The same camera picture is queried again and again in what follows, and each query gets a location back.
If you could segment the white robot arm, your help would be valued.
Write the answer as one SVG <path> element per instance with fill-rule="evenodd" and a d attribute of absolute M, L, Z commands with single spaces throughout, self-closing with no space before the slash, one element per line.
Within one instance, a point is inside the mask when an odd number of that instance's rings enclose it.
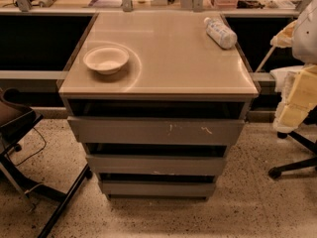
<path fill-rule="evenodd" d="M 273 47 L 292 48 L 304 66 L 286 74 L 273 121 L 280 133 L 290 133 L 317 106 L 317 0 L 312 0 L 298 19 L 270 40 Z"/>

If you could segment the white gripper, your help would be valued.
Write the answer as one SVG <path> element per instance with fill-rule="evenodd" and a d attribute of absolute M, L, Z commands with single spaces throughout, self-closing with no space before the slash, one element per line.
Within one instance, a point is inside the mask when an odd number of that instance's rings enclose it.
<path fill-rule="evenodd" d="M 297 21 L 280 30 L 270 44 L 276 48 L 291 48 Z M 298 128 L 309 112 L 317 106 L 317 65 L 306 64 L 272 69 L 275 92 L 281 92 L 273 120 L 277 132 L 289 133 Z"/>

